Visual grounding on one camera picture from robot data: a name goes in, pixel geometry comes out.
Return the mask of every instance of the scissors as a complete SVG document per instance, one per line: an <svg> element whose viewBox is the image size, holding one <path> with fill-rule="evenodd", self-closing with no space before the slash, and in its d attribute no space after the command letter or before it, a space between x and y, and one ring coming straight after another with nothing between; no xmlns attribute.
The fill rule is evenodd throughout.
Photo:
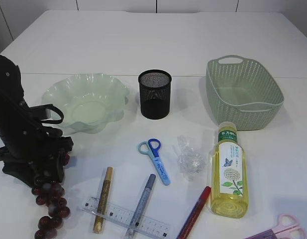
<svg viewBox="0 0 307 239"><path fill-rule="evenodd" d="M282 223L283 218L291 218L293 223L290 226L284 226ZM291 233L295 231L301 232L301 238L307 239L307 233L303 228L300 227L297 218L289 214L281 214L278 217L278 225L276 227L247 239L293 239Z"/></svg>
<svg viewBox="0 0 307 239"><path fill-rule="evenodd" d="M151 144L151 142L157 142L158 147L154 148ZM147 151L141 150L141 146L146 145ZM151 161L154 164L155 169L158 171L158 174L163 182L164 185L169 185L171 183L170 178L167 174L167 171L165 170L163 163L161 161L161 158L159 157L158 150L161 147L161 142L157 140L156 138L149 139L147 141L143 141L139 143L138 145L138 151L142 154L146 154L150 157Z"/></svg>

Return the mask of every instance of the gold marker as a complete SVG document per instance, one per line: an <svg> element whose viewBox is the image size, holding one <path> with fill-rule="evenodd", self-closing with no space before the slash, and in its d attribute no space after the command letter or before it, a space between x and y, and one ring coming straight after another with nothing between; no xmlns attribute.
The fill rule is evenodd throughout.
<svg viewBox="0 0 307 239"><path fill-rule="evenodd" d="M105 207L107 204L107 199L109 195L110 190L110 182L111 182L111 176L112 176L112 167L107 168L107 172L105 173L103 185L102 185L102 193L100 195L100 200L98 203L97 212L104 214ZM103 224L103 218L96 216L95 223L94 223L94 233L100 233L102 231L102 224Z"/></svg>

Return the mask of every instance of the pink scissor handle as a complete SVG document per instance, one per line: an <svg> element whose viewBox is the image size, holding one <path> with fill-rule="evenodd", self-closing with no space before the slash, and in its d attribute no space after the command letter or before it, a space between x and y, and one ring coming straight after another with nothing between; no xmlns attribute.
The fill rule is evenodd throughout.
<svg viewBox="0 0 307 239"><path fill-rule="evenodd" d="M294 237L292 237L291 234L292 232L295 232L295 231L301 232L300 239L307 239L307 233L301 227L294 227L294 228L287 229L286 231L275 234L275 236L277 239L294 239Z"/></svg>
<svg viewBox="0 0 307 239"><path fill-rule="evenodd" d="M287 225L284 226L283 225L283 218L291 218L293 220L294 223L292 223L291 225ZM296 217L294 217L293 215L290 214L281 214L278 217L278 224L276 227L272 228L272 231L274 232L274 234L276 235L276 237L279 239L293 239L291 237L291 233L295 232L295 231L300 231L302 232L302 235L304 236L303 239L307 239L307 233L305 232L305 230L299 226L299 221L297 220Z"/></svg>

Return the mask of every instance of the basket handle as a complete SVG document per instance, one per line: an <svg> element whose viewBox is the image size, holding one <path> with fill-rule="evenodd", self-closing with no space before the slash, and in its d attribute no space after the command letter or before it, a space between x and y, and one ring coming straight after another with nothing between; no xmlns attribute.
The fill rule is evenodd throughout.
<svg viewBox="0 0 307 239"><path fill-rule="evenodd" d="M222 57L218 58L218 59L217 59L217 62L218 62L219 64L221 64L221 63L220 63L220 60L227 59L227 58L238 58L238 59L242 60L242 62L243 62L244 60L246 60L246 58L241 57L241 56L228 55L228 56L222 56Z"/></svg>
<svg viewBox="0 0 307 239"><path fill-rule="evenodd" d="M267 106L266 109L262 109L262 110L243 110L243 108L238 108L238 110L240 112L268 112L268 111L271 111L272 109L273 109L272 106Z"/></svg>

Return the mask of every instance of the black mesh pen holder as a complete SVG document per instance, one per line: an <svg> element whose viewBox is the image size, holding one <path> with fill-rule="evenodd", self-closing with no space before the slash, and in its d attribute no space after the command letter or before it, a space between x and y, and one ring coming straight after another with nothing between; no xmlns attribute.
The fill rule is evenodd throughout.
<svg viewBox="0 0 307 239"><path fill-rule="evenodd" d="M161 70L149 70L140 74L141 113L148 119L158 120L170 111L171 75Z"/></svg>

